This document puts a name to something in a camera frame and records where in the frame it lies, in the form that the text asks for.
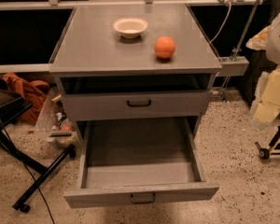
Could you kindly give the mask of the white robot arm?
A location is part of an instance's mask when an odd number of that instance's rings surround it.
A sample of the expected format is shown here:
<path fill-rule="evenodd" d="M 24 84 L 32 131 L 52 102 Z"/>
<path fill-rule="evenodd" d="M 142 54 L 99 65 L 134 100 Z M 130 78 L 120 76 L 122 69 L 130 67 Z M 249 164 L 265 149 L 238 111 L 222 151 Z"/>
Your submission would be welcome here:
<path fill-rule="evenodd" d="M 266 58 L 277 65 L 271 73 L 261 74 L 250 109 L 251 126 L 263 129 L 280 114 L 280 13 L 269 26 L 250 38 L 246 46 L 264 50 Z"/>

